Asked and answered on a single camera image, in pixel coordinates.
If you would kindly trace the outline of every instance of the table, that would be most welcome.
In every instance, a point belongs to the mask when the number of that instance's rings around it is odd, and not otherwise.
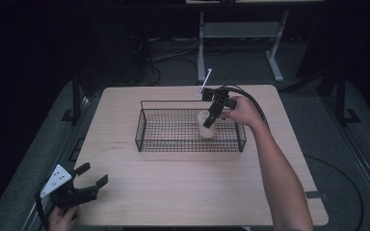
[[[262,107],[304,190],[317,191],[277,90],[240,87]],[[138,151],[134,140],[141,100],[195,100],[198,90],[197,86],[140,87],[103,92],[76,163],[78,167],[89,162],[92,169],[76,178],[75,186],[90,186],[104,174],[109,175],[109,183],[96,201],[81,205],[84,213],[78,225],[272,225],[250,130],[246,129],[243,152]],[[328,222],[320,198],[308,199],[308,205],[315,225]]]

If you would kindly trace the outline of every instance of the gray floor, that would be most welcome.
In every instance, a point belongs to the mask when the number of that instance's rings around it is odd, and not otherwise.
[[[154,41],[154,57],[169,54],[186,47],[178,42]],[[277,84],[265,59],[264,51],[269,42],[257,42],[253,46],[233,45],[230,53],[220,56],[207,55],[206,67],[213,72],[209,85],[270,84],[283,89],[299,81],[295,78],[305,44],[284,43],[277,54],[280,70],[285,78]],[[158,85],[192,86],[197,82],[196,53],[176,57],[155,64],[161,73]],[[147,70],[149,77],[156,72]],[[305,159],[319,192],[323,196],[330,222],[316,230],[370,230],[370,188],[361,174],[354,156],[354,149],[345,137],[349,133],[370,165],[370,110],[359,92],[348,84],[347,108],[354,109],[361,123],[346,128],[337,124],[331,113],[333,94],[320,97],[315,89],[318,81],[280,97],[293,129],[303,150]],[[142,81],[139,86],[146,86]],[[73,167],[67,159],[79,138],[89,129],[101,90],[82,103],[83,115],[76,126],[61,121],[65,110],[72,107],[71,84],[65,86],[53,105],[47,119],[30,146],[11,184],[0,201],[0,230],[38,230],[34,220],[34,193],[40,182],[47,177],[55,164]],[[75,227],[75,230],[120,230],[116,227]],[[252,227],[252,230],[271,230],[270,227]]]

